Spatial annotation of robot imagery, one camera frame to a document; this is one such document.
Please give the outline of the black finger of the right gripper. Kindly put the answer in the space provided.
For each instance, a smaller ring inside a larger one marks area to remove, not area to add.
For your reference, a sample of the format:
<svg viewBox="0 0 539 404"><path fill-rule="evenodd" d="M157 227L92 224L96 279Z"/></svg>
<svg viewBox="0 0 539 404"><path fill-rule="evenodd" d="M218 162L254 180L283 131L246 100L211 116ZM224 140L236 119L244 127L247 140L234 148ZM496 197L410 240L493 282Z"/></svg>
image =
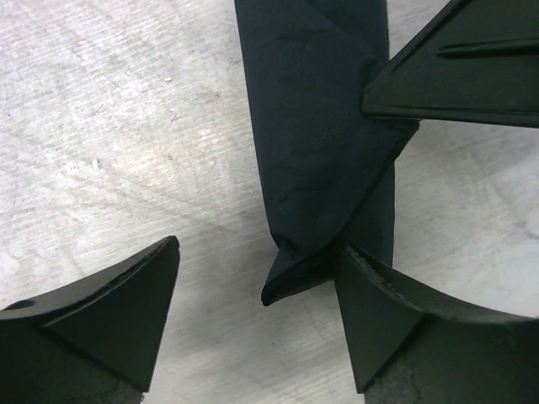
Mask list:
<svg viewBox="0 0 539 404"><path fill-rule="evenodd" d="M365 88L388 119L538 126L538 3L450 1Z"/></svg>

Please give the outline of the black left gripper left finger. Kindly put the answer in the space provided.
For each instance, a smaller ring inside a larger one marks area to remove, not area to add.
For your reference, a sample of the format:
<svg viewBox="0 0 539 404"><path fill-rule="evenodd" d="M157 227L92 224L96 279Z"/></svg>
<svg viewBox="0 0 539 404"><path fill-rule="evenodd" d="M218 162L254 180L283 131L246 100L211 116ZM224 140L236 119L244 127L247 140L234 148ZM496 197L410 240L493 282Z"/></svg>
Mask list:
<svg viewBox="0 0 539 404"><path fill-rule="evenodd" d="M111 267L1 311L3 403L139 403L179 271L165 237Z"/></svg>

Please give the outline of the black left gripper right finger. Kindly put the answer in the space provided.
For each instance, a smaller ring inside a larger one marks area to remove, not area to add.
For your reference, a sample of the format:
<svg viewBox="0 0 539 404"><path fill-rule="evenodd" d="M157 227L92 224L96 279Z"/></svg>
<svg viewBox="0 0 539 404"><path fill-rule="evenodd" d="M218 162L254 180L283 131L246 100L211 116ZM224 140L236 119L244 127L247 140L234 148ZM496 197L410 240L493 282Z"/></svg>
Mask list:
<svg viewBox="0 0 539 404"><path fill-rule="evenodd" d="M366 402L537 402L537 319L458 300L348 245L335 288Z"/></svg>

